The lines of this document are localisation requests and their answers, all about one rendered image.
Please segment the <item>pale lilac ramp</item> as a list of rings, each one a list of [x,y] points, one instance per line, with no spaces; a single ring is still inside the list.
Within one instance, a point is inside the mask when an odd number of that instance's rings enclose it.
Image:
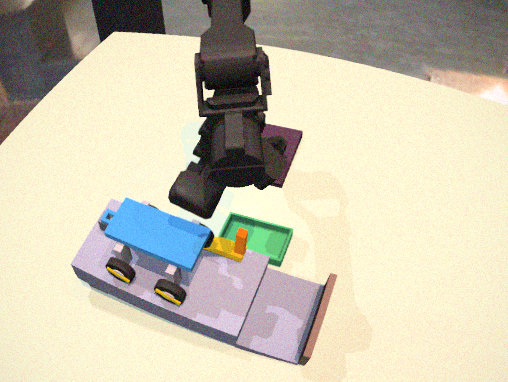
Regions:
[[[311,359],[337,275],[325,285],[269,268],[270,256],[247,249],[240,262],[202,250],[192,272],[181,269],[187,293],[182,305],[154,291],[167,279],[168,263],[130,247],[136,276],[126,283],[105,268],[117,241],[105,236],[101,221],[107,209],[117,212],[121,201],[111,198],[87,235],[71,266],[91,287],[191,331],[270,359],[295,365]],[[116,257],[115,257],[116,258]]]

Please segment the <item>yellow wedge with orange handle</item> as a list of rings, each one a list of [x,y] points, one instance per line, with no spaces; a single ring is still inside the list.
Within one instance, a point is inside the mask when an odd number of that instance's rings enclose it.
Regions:
[[[239,228],[235,241],[215,237],[211,246],[203,249],[241,263],[247,248],[247,237],[248,231]]]

